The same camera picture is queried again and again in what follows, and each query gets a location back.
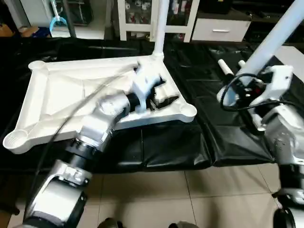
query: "floor tile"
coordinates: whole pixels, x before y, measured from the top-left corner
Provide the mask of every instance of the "floor tile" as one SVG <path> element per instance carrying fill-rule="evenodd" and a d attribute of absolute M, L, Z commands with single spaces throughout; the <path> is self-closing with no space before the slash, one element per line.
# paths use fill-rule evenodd
<path fill-rule="evenodd" d="M 86 195 L 88 196 L 87 205 L 99 205 L 101 190 L 103 184 L 103 175 L 94 174 L 88 187 L 85 190 Z"/>
<path fill-rule="evenodd" d="M 280 189 L 279 168 L 277 164 L 261 164 L 258 165 L 271 192 Z"/>
<path fill-rule="evenodd" d="M 86 205 L 77 228 L 97 228 L 98 213 L 99 205 Z"/>
<path fill-rule="evenodd" d="M 99 223 L 106 218 L 120 220 L 127 228 L 167 228 L 180 220 L 195 223 L 190 199 L 102 203 Z"/>
<path fill-rule="evenodd" d="M 20 213 L 18 215 L 12 215 L 9 220 L 8 228 L 13 228 L 17 225 L 22 224 L 24 215 L 24 209 L 20 209 Z"/>
<path fill-rule="evenodd" d="M 199 228 L 272 228 L 277 205 L 269 193 L 192 199 Z"/>
<path fill-rule="evenodd" d="M 102 201 L 129 202 L 180 198 L 189 198 L 183 171 L 139 172 L 104 176 Z"/>
<path fill-rule="evenodd" d="M 269 189 L 257 166 L 210 167 L 186 171 L 192 198 L 266 193 Z"/>

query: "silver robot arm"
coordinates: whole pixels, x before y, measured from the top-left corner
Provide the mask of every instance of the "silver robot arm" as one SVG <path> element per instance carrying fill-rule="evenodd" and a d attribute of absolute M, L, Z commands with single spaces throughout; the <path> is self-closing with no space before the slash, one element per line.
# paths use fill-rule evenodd
<path fill-rule="evenodd" d="M 145 71 L 142 65 L 136 73 L 129 94 L 120 92 L 100 98 L 94 111 L 84 118 L 81 131 L 66 148 L 69 158 L 56 161 L 25 211 L 26 219 L 18 227 L 75 228 L 78 225 L 87 199 L 84 189 L 91 180 L 94 163 L 112 138 L 115 125 L 132 111 L 145 112 L 149 108 L 147 98 L 156 86 L 164 83 L 159 75 Z"/>
<path fill-rule="evenodd" d="M 274 214 L 274 228 L 304 227 L 304 121 L 291 107 L 279 105 L 262 123 L 279 167 L 281 189 L 273 194 L 282 204 Z"/>

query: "white pole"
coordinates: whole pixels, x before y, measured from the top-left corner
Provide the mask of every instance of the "white pole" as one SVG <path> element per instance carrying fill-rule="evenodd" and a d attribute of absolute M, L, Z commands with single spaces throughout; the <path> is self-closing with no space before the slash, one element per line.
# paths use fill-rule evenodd
<path fill-rule="evenodd" d="M 157 34 L 156 41 L 154 45 L 153 56 L 161 57 L 163 59 L 163 43 L 165 40 L 166 25 L 167 25 L 167 15 L 169 10 L 170 0 L 159 0 L 159 15 L 157 21 Z"/>
<path fill-rule="evenodd" d="M 303 20 L 304 0 L 295 0 L 237 75 L 258 74 Z M 251 79 L 242 77 L 241 80 L 246 86 Z"/>

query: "black cable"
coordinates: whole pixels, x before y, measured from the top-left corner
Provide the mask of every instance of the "black cable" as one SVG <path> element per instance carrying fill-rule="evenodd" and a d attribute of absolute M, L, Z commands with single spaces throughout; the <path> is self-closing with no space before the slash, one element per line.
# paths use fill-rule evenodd
<path fill-rule="evenodd" d="M 78 110 L 80 108 L 82 108 L 85 104 L 87 104 L 93 97 L 95 97 L 98 93 L 100 93 L 101 90 L 104 89 L 105 87 L 107 87 L 111 82 L 120 78 L 123 73 L 126 73 L 126 72 L 130 71 L 131 69 L 133 69 L 133 67 L 130 67 L 130 66 L 122 68 L 115 76 L 113 76 L 113 77 L 109 78 L 108 80 L 106 80 L 105 82 L 103 82 L 103 84 L 100 85 L 92 94 L 90 94 L 84 100 L 82 100 L 81 103 L 71 112 L 71 114 L 65 119 L 65 121 L 62 123 L 62 125 L 53 134 L 52 138 L 48 141 L 44 150 L 41 153 L 41 157 L 39 159 L 39 162 L 38 162 L 38 165 L 37 165 L 37 168 L 36 168 L 36 171 L 35 171 L 34 180 L 32 181 L 30 191 L 29 191 L 29 194 L 28 194 L 28 197 L 27 197 L 27 200 L 26 200 L 26 204 L 25 204 L 25 211 L 24 211 L 24 215 L 23 215 L 23 221 L 25 220 L 26 212 L 28 210 L 29 203 L 31 201 L 31 197 L 34 194 L 35 185 L 36 185 L 36 182 L 37 182 L 37 177 L 40 173 L 40 169 L 41 169 L 41 167 L 44 163 L 44 160 L 46 158 L 48 150 L 50 149 L 50 146 L 51 146 L 52 142 L 56 139 L 58 133 L 67 124 L 67 122 L 69 122 L 71 120 L 71 118 L 76 114 L 76 112 L 78 112 Z"/>
<path fill-rule="evenodd" d="M 240 75 L 237 75 L 235 78 L 233 78 L 229 83 L 228 85 L 226 86 L 223 94 L 222 94 L 222 97 L 220 99 L 220 107 L 227 111 L 227 112 L 239 112 L 239 111 L 244 111 L 244 110 L 248 110 L 248 109 L 251 109 L 251 108 L 256 108 L 256 107 L 260 107 L 260 106 L 264 106 L 264 105 L 278 105 L 278 104 L 285 104 L 285 105 L 292 105 L 294 107 L 296 107 L 297 109 L 301 110 L 301 111 L 304 111 L 303 107 L 301 107 L 300 105 L 294 103 L 294 102 L 291 102 L 291 101 L 265 101 L 265 102 L 262 102 L 262 103 L 259 103 L 259 104 L 254 104 L 254 105 L 250 105 L 250 106 L 247 106 L 247 107 L 241 107 L 241 108 L 235 108 L 235 107 L 230 107 L 230 106 L 225 106 L 224 105 L 224 97 L 227 93 L 227 91 L 231 88 L 232 84 L 235 83 L 237 80 L 239 80 L 241 77 L 244 77 L 244 76 L 249 76 L 249 77 L 254 77 L 254 78 L 258 78 L 260 79 L 258 76 L 254 75 L 254 74 L 240 74 Z"/>

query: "black leather mat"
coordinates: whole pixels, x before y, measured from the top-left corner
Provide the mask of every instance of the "black leather mat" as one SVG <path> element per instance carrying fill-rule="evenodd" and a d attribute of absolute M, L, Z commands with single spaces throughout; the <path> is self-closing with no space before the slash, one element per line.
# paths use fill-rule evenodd
<path fill-rule="evenodd" d="M 1 39 L 2 109 L 1 141 L 14 129 L 30 79 L 28 64 L 34 60 L 78 59 L 149 55 L 153 43 L 56 39 Z M 254 47 L 165 43 L 165 65 L 187 102 L 198 110 L 192 123 L 179 121 L 143 126 L 115 133 L 95 172 L 134 172 L 204 169 L 273 162 L 262 135 L 256 136 L 240 113 L 220 109 L 216 94 L 225 76 L 217 60 L 223 58 L 234 72 L 239 60 L 247 60 Z M 271 63 L 280 64 L 277 59 Z M 293 79 L 286 99 L 304 104 L 303 83 Z M 43 170 L 64 156 L 67 141 L 53 145 Z M 32 172 L 44 145 L 23 155 L 0 147 L 0 171 Z"/>

